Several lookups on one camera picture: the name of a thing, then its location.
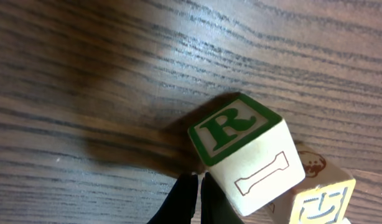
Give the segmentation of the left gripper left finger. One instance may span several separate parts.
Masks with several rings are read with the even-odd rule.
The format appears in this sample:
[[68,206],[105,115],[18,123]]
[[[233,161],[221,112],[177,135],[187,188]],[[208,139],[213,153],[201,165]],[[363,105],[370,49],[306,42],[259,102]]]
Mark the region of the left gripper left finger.
[[198,175],[182,174],[147,224],[190,224],[195,214]]

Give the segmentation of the white block red side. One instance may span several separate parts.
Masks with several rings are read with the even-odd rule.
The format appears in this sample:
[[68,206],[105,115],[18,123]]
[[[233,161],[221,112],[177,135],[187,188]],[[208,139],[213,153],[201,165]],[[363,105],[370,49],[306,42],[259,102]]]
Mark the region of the white block red side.
[[209,173],[244,217],[305,179],[285,119],[245,94],[191,125],[188,135]]

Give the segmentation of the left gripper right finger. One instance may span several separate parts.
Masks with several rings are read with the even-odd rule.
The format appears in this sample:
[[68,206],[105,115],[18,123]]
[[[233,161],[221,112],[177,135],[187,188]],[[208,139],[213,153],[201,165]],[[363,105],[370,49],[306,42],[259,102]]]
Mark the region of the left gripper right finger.
[[209,172],[201,186],[201,224],[243,224],[226,195]]

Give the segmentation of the yellow block letter G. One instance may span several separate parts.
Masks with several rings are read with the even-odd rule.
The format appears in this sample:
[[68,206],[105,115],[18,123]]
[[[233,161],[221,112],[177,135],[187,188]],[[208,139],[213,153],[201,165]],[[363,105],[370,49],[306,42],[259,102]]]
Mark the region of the yellow block letter G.
[[264,209],[275,224],[342,223],[355,178],[305,144],[296,144],[305,179]]

